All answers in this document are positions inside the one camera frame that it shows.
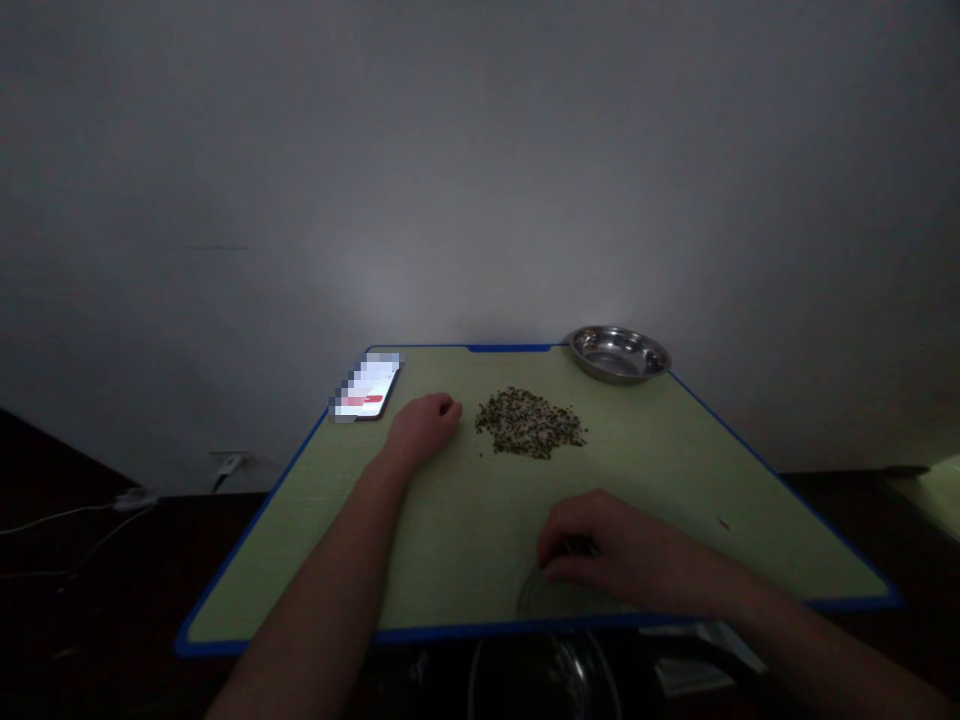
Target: person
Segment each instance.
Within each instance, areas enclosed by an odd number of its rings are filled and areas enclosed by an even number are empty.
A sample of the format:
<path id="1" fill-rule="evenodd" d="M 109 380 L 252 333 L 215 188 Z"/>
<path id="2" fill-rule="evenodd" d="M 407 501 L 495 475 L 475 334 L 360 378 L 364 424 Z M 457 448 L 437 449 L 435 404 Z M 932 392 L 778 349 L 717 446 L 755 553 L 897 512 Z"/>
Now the person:
<path id="1" fill-rule="evenodd" d="M 376 628 L 407 485 L 450 439 L 462 412 L 441 393 L 396 414 L 383 448 L 251 640 L 209 719 L 337 716 Z M 555 556 L 571 535 L 592 538 L 599 553 Z M 772 583 L 606 492 L 557 504 L 536 553 L 550 580 L 601 588 L 645 611 L 727 622 L 818 717 L 954 712 L 936 689 Z"/>

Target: phone screen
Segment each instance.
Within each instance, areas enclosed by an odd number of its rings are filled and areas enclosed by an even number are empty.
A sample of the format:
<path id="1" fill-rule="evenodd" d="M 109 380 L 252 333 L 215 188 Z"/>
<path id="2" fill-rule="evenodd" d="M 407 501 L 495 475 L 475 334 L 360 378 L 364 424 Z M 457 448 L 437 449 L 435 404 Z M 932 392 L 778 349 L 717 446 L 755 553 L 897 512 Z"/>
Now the phone screen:
<path id="1" fill-rule="evenodd" d="M 381 417 L 401 367 L 403 359 L 397 353 L 367 353 L 337 393 L 336 419 L 351 422 Z"/>

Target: seeds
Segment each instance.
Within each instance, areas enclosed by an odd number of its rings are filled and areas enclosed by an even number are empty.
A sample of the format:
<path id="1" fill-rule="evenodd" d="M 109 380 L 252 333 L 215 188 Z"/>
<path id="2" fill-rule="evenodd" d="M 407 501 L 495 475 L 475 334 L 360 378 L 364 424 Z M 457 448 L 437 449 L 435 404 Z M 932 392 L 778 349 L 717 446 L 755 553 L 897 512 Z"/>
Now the seeds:
<path id="1" fill-rule="evenodd" d="M 529 390 L 513 386 L 480 403 L 476 429 L 493 436 L 494 454 L 501 452 L 549 460 L 561 445 L 582 447 L 580 418 L 568 409 L 551 405 Z"/>

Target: stainless steel bowl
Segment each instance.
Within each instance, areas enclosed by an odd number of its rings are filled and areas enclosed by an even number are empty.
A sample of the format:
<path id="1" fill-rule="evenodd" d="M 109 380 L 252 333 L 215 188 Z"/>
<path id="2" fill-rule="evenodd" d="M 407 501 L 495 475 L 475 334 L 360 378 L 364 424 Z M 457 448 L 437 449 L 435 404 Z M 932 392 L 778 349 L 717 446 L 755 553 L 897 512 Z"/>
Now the stainless steel bowl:
<path id="1" fill-rule="evenodd" d="M 577 365 L 590 377 L 613 385 L 632 385 L 663 375 L 673 361 L 658 342 L 633 330 L 591 325 L 567 338 Z"/>

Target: white wall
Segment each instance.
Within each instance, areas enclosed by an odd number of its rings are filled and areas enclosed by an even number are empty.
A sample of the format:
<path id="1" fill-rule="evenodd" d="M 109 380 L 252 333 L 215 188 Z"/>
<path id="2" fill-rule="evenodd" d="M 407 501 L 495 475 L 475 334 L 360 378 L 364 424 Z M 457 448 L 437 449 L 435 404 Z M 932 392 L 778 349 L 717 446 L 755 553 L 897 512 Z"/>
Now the white wall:
<path id="1" fill-rule="evenodd" d="M 952 454 L 958 17 L 7 6 L 0 406 L 161 492 L 222 448 L 265 489 L 371 343 L 613 322 L 780 469 Z"/>

